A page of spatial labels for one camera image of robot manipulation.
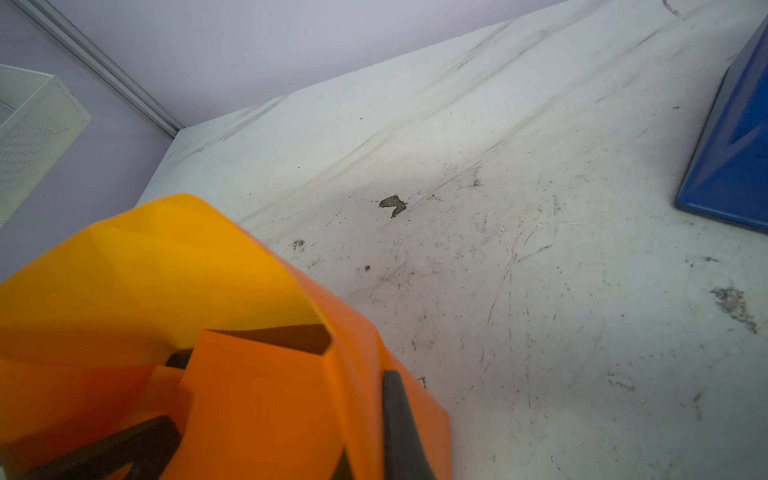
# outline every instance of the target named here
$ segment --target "white wall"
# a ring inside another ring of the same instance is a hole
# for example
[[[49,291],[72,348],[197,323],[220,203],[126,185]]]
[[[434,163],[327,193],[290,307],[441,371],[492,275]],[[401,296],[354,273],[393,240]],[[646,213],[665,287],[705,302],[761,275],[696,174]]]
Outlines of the white wall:
[[[58,75],[93,116],[0,228],[0,281],[83,227],[130,210],[170,140],[0,2],[0,63]]]
[[[49,0],[184,126],[560,0]]]

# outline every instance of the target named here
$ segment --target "orange plastic object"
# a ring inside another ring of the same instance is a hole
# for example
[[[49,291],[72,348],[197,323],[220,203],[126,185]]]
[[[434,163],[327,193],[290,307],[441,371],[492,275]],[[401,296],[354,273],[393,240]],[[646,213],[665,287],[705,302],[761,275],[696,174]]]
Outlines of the orange plastic object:
[[[0,285],[0,311],[0,381],[20,387],[0,390],[0,461],[15,472],[168,414],[183,438],[163,479],[330,478],[345,452],[354,478],[383,480],[394,369],[435,476],[451,478],[447,412],[374,325],[196,197],[83,230]],[[186,371],[162,366],[193,347]],[[16,448],[29,439],[45,455]]]

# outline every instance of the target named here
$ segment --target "blue plastic container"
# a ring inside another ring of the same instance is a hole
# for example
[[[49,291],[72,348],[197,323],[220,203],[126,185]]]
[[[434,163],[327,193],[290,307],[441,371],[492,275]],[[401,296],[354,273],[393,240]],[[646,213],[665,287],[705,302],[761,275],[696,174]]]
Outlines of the blue plastic container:
[[[768,230],[768,18],[728,69],[677,206]]]

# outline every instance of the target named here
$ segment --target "dirty white surface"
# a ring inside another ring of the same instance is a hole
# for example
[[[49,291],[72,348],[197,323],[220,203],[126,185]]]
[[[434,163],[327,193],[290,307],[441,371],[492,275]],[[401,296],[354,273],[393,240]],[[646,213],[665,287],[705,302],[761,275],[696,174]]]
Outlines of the dirty white surface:
[[[569,0],[188,128],[141,202],[202,197],[368,316],[457,479],[762,478],[768,236],[671,204],[766,14]]]

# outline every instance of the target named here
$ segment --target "metal mesh panel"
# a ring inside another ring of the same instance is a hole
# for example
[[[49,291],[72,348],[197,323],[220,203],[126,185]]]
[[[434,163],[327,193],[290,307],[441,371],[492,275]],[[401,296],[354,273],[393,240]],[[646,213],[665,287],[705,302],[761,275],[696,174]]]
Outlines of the metal mesh panel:
[[[91,116],[54,75],[0,65],[0,119],[1,227]]]

